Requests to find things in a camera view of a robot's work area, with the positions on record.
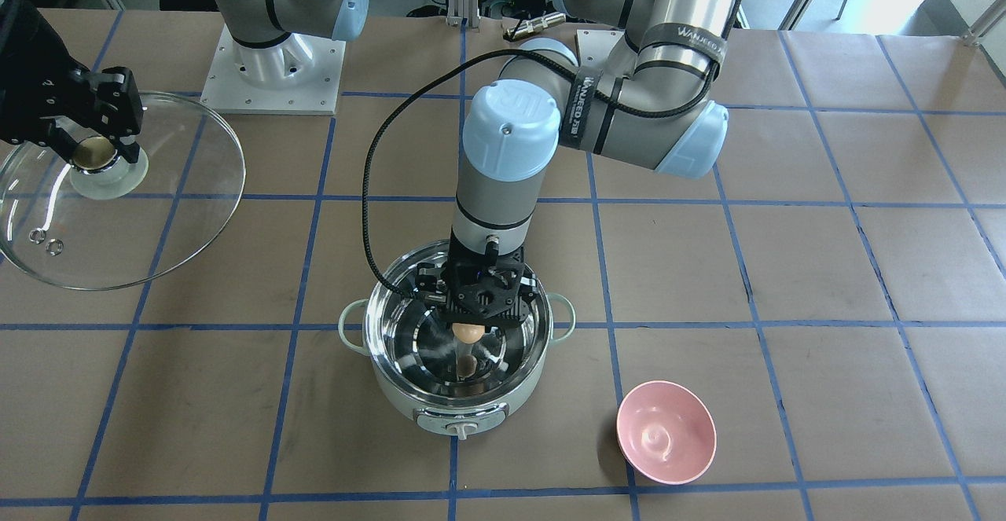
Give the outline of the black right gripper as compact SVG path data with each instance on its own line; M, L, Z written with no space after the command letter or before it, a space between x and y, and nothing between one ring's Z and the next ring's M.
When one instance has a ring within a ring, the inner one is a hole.
M126 162L137 163L143 109L133 72L90 70L28 0L2 0L1 16L2 140L48 146L71 163L78 144L55 123L65 117L107 138Z

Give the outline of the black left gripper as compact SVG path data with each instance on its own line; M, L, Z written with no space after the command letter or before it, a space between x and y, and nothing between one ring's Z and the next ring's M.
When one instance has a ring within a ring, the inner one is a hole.
M414 284L420 300L447 325L515 327L539 300L524 247L503 255L491 241L480 254L450 240L445 262L418 263Z

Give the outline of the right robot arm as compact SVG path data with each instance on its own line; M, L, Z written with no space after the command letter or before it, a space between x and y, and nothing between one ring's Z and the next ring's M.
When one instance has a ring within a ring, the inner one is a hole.
M277 86L306 74L301 57L266 72L259 53L292 47L295 35L355 40L369 0L215 0L240 50L248 83ZM73 58L29 0L2 0L2 140L50 149L78 171L139 163L144 112L130 68L96 71Z

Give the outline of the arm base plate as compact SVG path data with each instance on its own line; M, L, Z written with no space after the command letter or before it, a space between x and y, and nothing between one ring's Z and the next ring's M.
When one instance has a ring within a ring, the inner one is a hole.
M582 64L615 77L631 76L636 53L629 48L622 31L578 29L575 41Z
M265 49L223 29L201 102L220 114L334 116L346 44L292 34Z

